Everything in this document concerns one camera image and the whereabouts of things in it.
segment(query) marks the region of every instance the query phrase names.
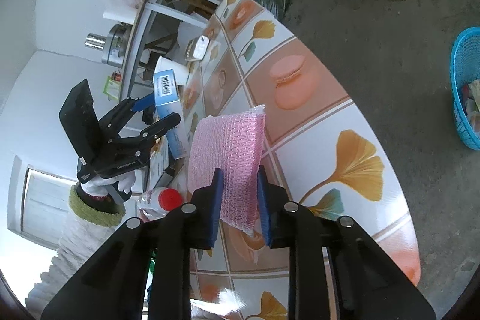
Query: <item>blue and white box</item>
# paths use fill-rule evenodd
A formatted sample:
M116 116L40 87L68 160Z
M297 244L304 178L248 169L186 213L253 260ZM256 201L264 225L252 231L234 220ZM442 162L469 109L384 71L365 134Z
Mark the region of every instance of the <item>blue and white box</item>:
M175 74L172 69L155 72L153 75L153 87L155 107L160 118L170 113L178 113L181 117L180 123L166 133L170 151L174 159L184 158L188 155L187 132L183 122L183 108L180 102Z

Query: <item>window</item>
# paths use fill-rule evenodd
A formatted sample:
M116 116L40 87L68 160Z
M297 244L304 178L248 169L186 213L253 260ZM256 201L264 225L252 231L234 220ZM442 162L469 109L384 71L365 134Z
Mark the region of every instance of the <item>window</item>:
M22 196L21 235L56 250L75 182L28 168Z

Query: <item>hand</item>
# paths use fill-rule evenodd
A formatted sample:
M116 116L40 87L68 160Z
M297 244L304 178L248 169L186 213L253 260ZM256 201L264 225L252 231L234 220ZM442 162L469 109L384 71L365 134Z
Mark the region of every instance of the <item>hand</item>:
M128 194L131 192L131 187L135 184L135 171L129 171L122 175L117 175L109 179L103 179L96 176L92 180L82 185L85 193L95 197L105 197L109 191L106 185L112 185L118 182L118 191L123 191Z

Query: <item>plastic bottle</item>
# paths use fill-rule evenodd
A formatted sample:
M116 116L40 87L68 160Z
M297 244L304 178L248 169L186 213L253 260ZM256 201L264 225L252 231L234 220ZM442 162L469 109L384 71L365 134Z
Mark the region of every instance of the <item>plastic bottle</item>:
M149 221L165 217L169 211L183 204L182 195L173 188L156 187L138 199L138 209Z

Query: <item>basket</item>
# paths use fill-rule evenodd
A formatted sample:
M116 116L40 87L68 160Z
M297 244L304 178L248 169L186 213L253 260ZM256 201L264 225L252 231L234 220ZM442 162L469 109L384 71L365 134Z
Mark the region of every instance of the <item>basket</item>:
M472 150L480 150L480 139L473 131L459 96L466 83L480 79L480 28L468 28L459 34L450 58L450 83L453 95L453 115L457 133Z

